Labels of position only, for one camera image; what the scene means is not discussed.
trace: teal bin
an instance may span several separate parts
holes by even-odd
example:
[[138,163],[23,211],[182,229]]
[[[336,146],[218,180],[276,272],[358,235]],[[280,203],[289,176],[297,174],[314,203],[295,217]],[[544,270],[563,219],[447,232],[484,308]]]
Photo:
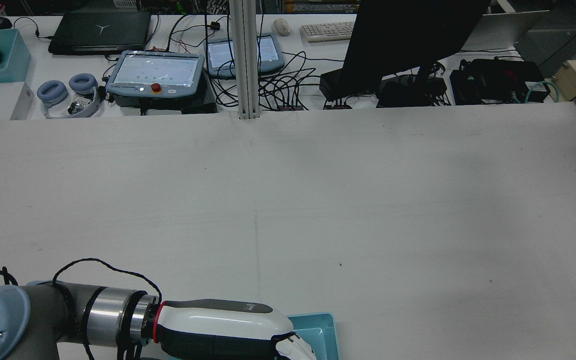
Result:
[[288,316],[294,332],[315,352],[317,360],[340,360],[335,318],[329,312]]
[[25,82],[30,52],[19,30],[0,30],[0,83]]

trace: white table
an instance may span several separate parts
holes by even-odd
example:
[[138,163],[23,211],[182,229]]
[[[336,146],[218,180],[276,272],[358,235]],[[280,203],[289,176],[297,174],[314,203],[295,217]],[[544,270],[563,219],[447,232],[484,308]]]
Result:
[[[308,43],[302,39],[299,27],[306,24],[316,24],[325,22],[339,22],[339,21],[353,21],[354,14],[282,14],[282,15],[265,15],[263,17],[263,32],[272,32],[272,22],[276,18],[285,18],[290,23],[292,28],[292,33],[288,36],[278,36],[279,42],[281,43],[282,50],[290,53],[297,53],[298,51],[305,51],[310,59],[338,59],[343,60],[346,54],[346,49],[348,47],[348,41],[328,41],[325,43]],[[153,40],[149,43],[148,48],[153,46],[157,48],[165,48],[167,43],[167,38],[169,36],[170,28],[173,26],[174,22],[178,19],[178,16],[174,15],[163,15],[160,17],[160,27]],[[208,21],[215,21],[221,18],[221,16],[211,15]],[[39,25],[39,31],[41,36],[49,36],[55,33],[59,25],[60,16],[35,16],[33,18]],[[183,19],[183,21],[176,28],[177,30],[182,30],[193,25],[202,25],[204,23],[203,16],[189,16]],[[226,32],[226,19],[221,19],[221,30],[215,33],[215,39],[225,39],[227,38]],[[154,28],[156,24],[156,16],[151,19],[151,28]],[[258,27],[262,26],[261,16],[257,19]],[[68,80],[74,75],[79,73],[91,73],[95,75],[98,81],[101,81],[103,72],[111,66],[112,62],[104,59],[102,55],[85,55],[85,56],[68,56],[68,55],[53,55],[48,52],[48,45],[50,43],[47,39],[37,39],[35,37],[35,25],[28,19],[21,19],[16,23],[16,27],[19,29],[23,41],[30,50],[32,59],[30,59],[30,66],[28,68],[28,73],[26,77],[26,82],[33,91],[37,91],[39,86],[48,80],[60,80],[67,84]],[[183,34],[183,41],[189,44],[198,44],[204,38],[204,30],[200,27],[188,30]],[[172,43],[172,51],[184,52],[184,50],[176,43]],[[197,53],[204,53],[203,47],[195,48]],[[472,60],[476,58],[489,58],[498,54],[457,54],[447,59],[441,60],[443,64],[446,65],[448,69],[459,68],[459,63],[461,59]],[[292,58],[291,55],[285,55],[285,60],[289,61]],[[293,61],[286,71],[295,71],[300,68],[302,62],[299,59]],[[313,73],[314,75],[320,75],[321,73],[326,73],[335,69],[340,69],[342,63],[331,62],[331,61],[307,61],[306,68],[317,68]],[[444,78],[448,79],[450,71],[446,71]],[[304,81],[306,84],[318,84],[317,79],[309,79]],[[235,81],[225,81],[225,84],[234,85]],[[452,90],[448,89],[448,95],[452,98]],[[320,110],[325,102],[324,97],[318,89],[318,86],[303,86],[300,91],[300,99],[306,107],[311,110]],[[350,98],[348,101],[349,105],[352,105],[355,109],[374,109],[377,104],[377,98]],[[64,104],[59,107],[56,106],[51,112],[59,114],[60,112],[66,111],[69,103],[64,102]],[[236,111],[237,107],[219,107],[219,111]],[[157,114],[178,114],[178,111],[166,111],[166,110],[150,110],[149,115]],[[118,116],[138,116],[139,109],[130,107],[119,107],[116,104],[109,104],[104,102],[101,109],[94,114],[93,117],[118,117]],[[34,103],[30,109],[31,119],[43,119],[44,116],[41,112],[41,103],[35,98]]]
[[576,107],[0,123],[0,266],[87,256],[166,299],[332,312],[344,360],[576,359]]

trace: white keyboard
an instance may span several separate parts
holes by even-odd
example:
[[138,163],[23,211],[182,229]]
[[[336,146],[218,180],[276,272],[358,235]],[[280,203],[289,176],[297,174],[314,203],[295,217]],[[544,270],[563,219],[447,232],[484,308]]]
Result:
[[348,40],[353,33],[354,21],[312,23],[299,28],[301,36],[308,43],[322,41]]

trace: screen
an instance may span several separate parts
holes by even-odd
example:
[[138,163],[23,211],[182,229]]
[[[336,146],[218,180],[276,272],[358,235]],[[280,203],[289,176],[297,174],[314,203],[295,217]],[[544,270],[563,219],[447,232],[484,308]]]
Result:
[[[208,51],[210,51],[210,67],[214,69],[228,68],[228,62],[233,61],[231,57],[231,49],[233,48],[233,41],[221,41],[208,44]],[[275,48],[273,38],[264,36],[259,40],[259,50],[261,54],[261,61],[272,62],[279,60],[279,54]]]
[[127,55],[114,78],[115,83],[176,85],[193,84],[197,59],[172,56]]

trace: wooden block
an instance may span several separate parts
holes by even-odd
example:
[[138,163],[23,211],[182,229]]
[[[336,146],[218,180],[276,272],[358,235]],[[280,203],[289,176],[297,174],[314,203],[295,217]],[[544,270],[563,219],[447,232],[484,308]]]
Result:
[[576,96],[576,60],[565,61],[552,79],[559,88],[563,100],[573,100]]

